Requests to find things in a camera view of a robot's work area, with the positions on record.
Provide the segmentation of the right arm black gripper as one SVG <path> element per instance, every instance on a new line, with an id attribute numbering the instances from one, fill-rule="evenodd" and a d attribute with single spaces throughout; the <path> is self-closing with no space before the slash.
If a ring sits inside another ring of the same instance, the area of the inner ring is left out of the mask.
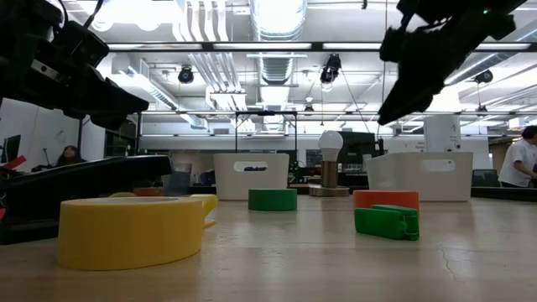
<path id="1" fill-rule="evenodd" d="M 378 123 L 426 111 L 446 78 L 483 40 L 500 40 L 516 29 L 515 9 L 514 3 L 448 3 L 441 17 L 411 32 Z"/>

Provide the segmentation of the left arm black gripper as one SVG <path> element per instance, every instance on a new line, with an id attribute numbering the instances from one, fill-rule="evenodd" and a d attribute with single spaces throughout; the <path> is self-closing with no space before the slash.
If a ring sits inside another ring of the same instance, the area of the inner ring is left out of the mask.
<path id="1" fill-rule="evenodd" d="M 96 67 L 77 65 L 52 44 L 61 13 L 20 12 L 0 21 L 0 96 L 60 109 L 77 117 L 90 115 L 99 127 L 117 130 L 128 114 L 149 103 L 102 79 Z"/>

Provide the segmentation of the yellow plastic cup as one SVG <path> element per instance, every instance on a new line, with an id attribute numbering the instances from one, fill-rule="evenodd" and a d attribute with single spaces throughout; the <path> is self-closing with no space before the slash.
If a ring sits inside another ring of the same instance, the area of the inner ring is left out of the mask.
<path id="1" fill-rule="evenodd" d="M 109 271 L 188 258 L 201 250 L 202 203 L 191 197 L 132 197 L 61 203 L 57 263 Z"/>

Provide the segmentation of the yellow staple remover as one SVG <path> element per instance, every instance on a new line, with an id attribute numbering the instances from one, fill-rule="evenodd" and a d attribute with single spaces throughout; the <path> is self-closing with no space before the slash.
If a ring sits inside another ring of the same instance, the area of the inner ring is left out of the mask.
<path id="1" fill-rule="evenodd" d="M 216 207 L 218 198 L 210 194 L 194 194 L 191 198 L 200 200 L 202 203 L 203 227 L 209 228 L 216 224 Z"/>

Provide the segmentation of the green mini stapler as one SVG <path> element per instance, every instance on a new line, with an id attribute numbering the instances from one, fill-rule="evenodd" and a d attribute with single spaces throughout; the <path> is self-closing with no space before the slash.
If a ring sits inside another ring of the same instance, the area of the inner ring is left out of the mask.
<path id="1" fill-rule="evenodd" d="M 420 238 L 419 214 L 414 208 L 372 205 L 353 210 L 356 232 L 394 240 Z"/>

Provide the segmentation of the green tape roll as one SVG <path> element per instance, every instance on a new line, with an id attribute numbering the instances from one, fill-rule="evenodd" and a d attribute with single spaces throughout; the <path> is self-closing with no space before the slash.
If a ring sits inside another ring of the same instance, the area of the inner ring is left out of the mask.
<path id="1" fill-rule="evenodd" d="M 248 209 L 254 211 L 295 211 L 297 189 L 250 189 Z"/>

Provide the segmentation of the white cylinder appliance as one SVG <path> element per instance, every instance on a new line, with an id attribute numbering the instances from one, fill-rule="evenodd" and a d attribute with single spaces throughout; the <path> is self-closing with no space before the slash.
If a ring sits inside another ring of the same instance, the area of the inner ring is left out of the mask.
<path id="1" fill-rule="evenodd" d="M 426 152 L 456 152 L 461 148 L 460 118 L 456 115 L 429 116 L 424 120 Z"/>

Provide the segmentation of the person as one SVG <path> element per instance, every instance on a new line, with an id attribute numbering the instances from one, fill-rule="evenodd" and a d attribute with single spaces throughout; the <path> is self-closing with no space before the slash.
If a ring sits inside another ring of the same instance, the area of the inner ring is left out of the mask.
<path id="1" fill-rule="evenodd" d="M 79 164 L 86 162 L 81 157 L 80 150 L 74 145 L 65 146 L 60 157 L 56 161 L 56 167 L 66 166 L 70 164 Z"/>
<path id="2" fill-rule="evenodd" d="M 512 143 L 505 154 L 498 181 L 502 187 L 529 188 L 537 179 L 537 126 L 526 127 L 521 139 Z"/>

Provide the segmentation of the black computer monitor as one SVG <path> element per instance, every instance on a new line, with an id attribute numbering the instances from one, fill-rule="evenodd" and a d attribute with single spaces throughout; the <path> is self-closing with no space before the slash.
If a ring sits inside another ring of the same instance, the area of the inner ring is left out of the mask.
<path id="1" fill-rule="evenodd" d="M 340 164 L 361 164 L 365 154 L 377 156 L 376 140 L 373 133 L 340 132 L 343 145 L 338 154 Z"/>
<path id="2" fill-rule="evenodd" d="M 0 164 L 9 163 L 18 157 L 20 141 L 20 134 L 3 140 L 3 145 L 0 145 Z"/>

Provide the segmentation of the white plastic bin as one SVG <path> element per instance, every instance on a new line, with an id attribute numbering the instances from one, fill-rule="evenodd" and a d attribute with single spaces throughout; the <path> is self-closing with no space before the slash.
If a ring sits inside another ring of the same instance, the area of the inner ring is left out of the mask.
<path id="1" fill-rule="evenodd" d="M 288 154 L 214 154 L 216 196 L 247 200 L 250 189 L 286 189 Z"/>
<path id="2" fill-rule="evenodd" d="M 424 202 L 468 201 L 471 198 L 473 154 L 407 152 L 366 161 L 371 190 L 416 191 Z"/>

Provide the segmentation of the table lamp with white bulb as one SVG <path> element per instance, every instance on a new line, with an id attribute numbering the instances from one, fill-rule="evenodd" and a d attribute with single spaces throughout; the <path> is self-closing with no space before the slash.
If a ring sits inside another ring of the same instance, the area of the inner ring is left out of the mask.
<path id="1" fill-rule="evenodd" d="M 321 151 L 321 183 L 309 186 L 309 196 L 344 197 L 349 196 L 350 189 L 338 184 L 338 155 L 343 146 L 339 132 L 328 130 L 320 135 L 318 147 Z"/>

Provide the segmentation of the red flat object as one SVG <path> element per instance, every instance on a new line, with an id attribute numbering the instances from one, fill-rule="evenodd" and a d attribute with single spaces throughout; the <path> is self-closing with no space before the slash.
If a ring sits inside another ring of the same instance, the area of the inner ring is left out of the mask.
<path id="1" fill-rule="evenodd" d="M 16 159 L 11 160 L 4 165 L 0 165 L 0 171 L 16 169 L 19 165 L 24 164 L 26 161 L 27 159 L 23 155 L 18 156 Z"/>

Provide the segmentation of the black metal stand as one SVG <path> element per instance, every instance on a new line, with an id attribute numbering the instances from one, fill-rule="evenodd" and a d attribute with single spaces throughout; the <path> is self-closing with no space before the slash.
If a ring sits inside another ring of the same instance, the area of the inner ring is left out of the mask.
<path id="1" fill-rule="evenodd" d="M 295 155 L 296 157 L 298 157 L 298 133 L 297 133 L 297 127 L 298 127 L 298 112 L 297 111 L 270 111 L 270 110 L 260 110 L 260 111 L 235 111 L 234 112 L 234 117 L 235 117 L 235 136 L 234 136 L 234 141 L 235 141 L 235 149 L 234 149 L 234 152 L 237 154 L 238 153 L 238 118 L 241 116 L 241 115 L 247 115 L 247 116 L 251 116 L 251 115 L 256 115 L 256 116 L 260 116 L 260 117 L 269 117 L 269 116 L 277 116 L 277 115 L 280 115 L 280 116 L 287 116 L 287 115 L 290 115 L 290 116 L 293 116 L 294 117 L 294 127 L 295 127 L 295 135 L 294 135 L 294 138 L 295 138 L 295 145 L 294 145 L 294 150 L 295 150 Z"/>

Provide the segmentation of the silver ventilation duct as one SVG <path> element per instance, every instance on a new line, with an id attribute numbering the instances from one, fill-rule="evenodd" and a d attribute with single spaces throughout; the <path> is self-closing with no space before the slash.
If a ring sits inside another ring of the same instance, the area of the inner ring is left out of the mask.
<path id="1" fill-rule="evenodd" d="M 254 39 L 261 42 L 295 42 L 305 26 L 307 0 L 248 0 Z M 295 64 L 294 53 L 262 53 L 257 59 L 259 97 L 268 111 L 288 105 Z"/>
<path id="2" fill-rule="evenodd" d="M 503 42 L 537 42 L 537 19 L 526 24 L 520 29 L 516 29 L 509 34 Z M 481 74 L 485 70 L 498 65 L 517 55 L 514 52 L 496 52 L 496 53 L 473 53 L 463 65 L 454 71 L 445 81 L 447 86 L 455 85 L 461 81 L 468 80 Z"/>

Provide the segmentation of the black metal rig frame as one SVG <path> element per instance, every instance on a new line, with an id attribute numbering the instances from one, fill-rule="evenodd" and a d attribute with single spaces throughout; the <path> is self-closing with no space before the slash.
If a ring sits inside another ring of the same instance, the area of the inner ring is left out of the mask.
<path id="1" fill-rule="evenodd" d="M 165 52 L 165 53 L 187 53 L 187 54 L 205 54 L 205 53 L 228 53 L 228 52 L 252 52 L 252 53 L 296 53 L 296 52 L 379 52 L 380 44 L 375 43 L 327 43 L 327 42 L 174 42 L 174 43 L 128 43 L 128 44 L 107 44 L 109 47 L 109 54 L 113 53 L 129 53 L 129 52 Z M 5 108 L 2 109 L 4 99 L 0 100 L 0 123 L 2 113 L 5 113 Z M 137 136 L 136 136 L 136 152 L 140 150 L 139 139 L 141 138 L 141 116 L 143 114 L 149 114 L 147 110 L 134 113 L 130 115 L 138 116 Z M 73 121 L 77 121 L 78 138 L 81 139 L 81 125 L 85 118 L 76 119 L 68 117 Z M 3 145 L 3 140 L 8 137 L 0 136 L 0 145 Z M 17 171 L 4 170 L 0 172 L 2 174 L 15 174 Z"/>

